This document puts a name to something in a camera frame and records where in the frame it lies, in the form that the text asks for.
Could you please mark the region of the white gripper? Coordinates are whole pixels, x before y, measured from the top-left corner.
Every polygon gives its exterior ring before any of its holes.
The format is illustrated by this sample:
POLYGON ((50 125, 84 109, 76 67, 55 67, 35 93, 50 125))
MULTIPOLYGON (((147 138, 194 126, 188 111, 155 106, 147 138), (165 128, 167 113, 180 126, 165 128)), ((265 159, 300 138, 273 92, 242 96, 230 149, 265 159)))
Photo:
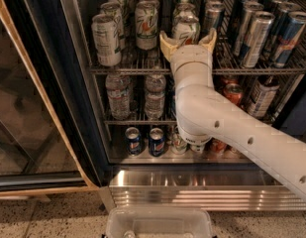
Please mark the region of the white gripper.
POLYGON ((203 63, 212 67, 213 55, 217 41, 217 31, 211 28, 209 34, 199 41, 199 45, 180 47, 179 41, 169 38, 165 31, 159 33, 160 50, 167 61, 170 61, 172 74, 188 63, 203 63))

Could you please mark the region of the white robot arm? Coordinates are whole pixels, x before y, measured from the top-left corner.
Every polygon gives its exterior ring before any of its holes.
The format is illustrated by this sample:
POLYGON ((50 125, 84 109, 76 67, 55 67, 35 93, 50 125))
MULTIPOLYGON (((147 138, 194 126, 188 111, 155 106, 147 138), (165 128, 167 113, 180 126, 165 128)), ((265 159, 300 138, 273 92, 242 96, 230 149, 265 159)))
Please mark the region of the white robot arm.
POLYGON ((174 78, 181 138, 191 145, 211 137, 227 143, 306 202, 306 143, 255 119, 214 89, 216 40, 214 29, 196 45, 159 34, 174 78))

